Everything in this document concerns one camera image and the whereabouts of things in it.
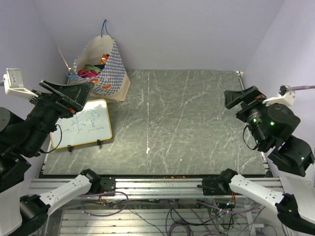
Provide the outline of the blue checkered paper bag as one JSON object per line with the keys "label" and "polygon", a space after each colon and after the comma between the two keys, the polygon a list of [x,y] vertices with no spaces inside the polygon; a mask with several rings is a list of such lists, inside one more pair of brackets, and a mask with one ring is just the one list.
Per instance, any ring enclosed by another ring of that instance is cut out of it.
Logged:
{"label": "blue checkered paper bag", "polygon": [[[84,69],[86,64],[102,69],[98,74]],[[72,82],[93,82],[92,96],[124,101],[130,86],[124,63],[115,39],[108,33],[104,20],[99,36],[91,39],[67,72]]]}

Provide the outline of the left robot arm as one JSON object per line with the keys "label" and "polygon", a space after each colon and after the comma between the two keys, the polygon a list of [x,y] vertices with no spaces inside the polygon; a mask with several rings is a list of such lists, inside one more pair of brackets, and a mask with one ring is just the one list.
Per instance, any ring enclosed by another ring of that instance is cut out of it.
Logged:
{"label": "left robot arm", "polygon": [[27,236],[39,229],[47,218],[69,201],[82,196],[101,195],[101,177],[90,169],[72,181],[39,195],[21,196],[28,158],[43,153],[42,145],[57,121],[71,118],[83,110],[92,92],[92,82],[58,85],[41,81],[45,93],[32,91],[34,105],[26,119],[6,108],[0,110],[0,233]]}

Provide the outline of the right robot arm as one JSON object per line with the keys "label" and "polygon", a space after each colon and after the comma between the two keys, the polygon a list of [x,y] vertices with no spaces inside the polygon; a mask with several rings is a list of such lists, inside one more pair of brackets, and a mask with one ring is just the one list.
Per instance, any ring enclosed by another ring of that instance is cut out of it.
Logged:
{"label": "right robot arm", "polygon": [[226,90],[224,105],[241,110],[236,118],[246,124],[254,138],[254,150],[268,153],[269,159],[283,172],[292,193],[273,191],[226,169],[216,178],[216,187],[224,195],[239,193],[277,215],[282,224],[293,231],[315,233],[315,185],[306,180],[307,169],[315,164],[310,145],[293,132],[300,118],[291,110],[298,90],[308,86],[281,86],[275,97],[267,98],[257,87],[241,91]]}

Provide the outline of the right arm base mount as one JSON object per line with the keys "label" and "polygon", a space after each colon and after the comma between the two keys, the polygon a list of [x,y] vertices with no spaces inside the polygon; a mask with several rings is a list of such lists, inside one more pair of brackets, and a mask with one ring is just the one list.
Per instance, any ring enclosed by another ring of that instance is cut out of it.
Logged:
{"label": "right arm base mount", "polygon": [[231,195],[230,189],[223,189],[219,187],[218,181],[214,178],[204,178],[200,184],[197,185],[203,191],[204,196],[223,196]]}

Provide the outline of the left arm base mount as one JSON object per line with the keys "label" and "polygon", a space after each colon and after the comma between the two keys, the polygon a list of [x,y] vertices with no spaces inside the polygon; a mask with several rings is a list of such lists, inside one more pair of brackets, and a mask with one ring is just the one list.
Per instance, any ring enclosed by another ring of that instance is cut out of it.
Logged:
{"label": "left arm base mount", "polygon": [[92,181],[89,193],[100,194],[109,193],[109,196],[114,196],[116,190],[116,181],[112,177],[101,177]]}

